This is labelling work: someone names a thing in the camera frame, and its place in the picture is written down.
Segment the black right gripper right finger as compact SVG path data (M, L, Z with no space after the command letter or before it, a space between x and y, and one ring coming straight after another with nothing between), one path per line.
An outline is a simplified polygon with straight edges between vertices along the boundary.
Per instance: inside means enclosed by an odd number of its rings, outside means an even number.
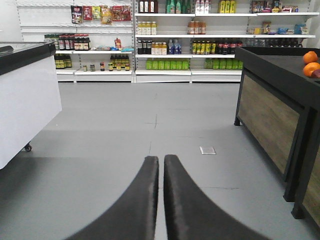
M265 240L211 201L176 155L164 157L163 197L169 240Z

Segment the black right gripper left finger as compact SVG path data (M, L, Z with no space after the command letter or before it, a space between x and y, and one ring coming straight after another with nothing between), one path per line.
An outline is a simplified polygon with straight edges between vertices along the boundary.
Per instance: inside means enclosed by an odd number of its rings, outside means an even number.
M137 175L101 216L69 240L153 240L159 194L159 159L147 156Z

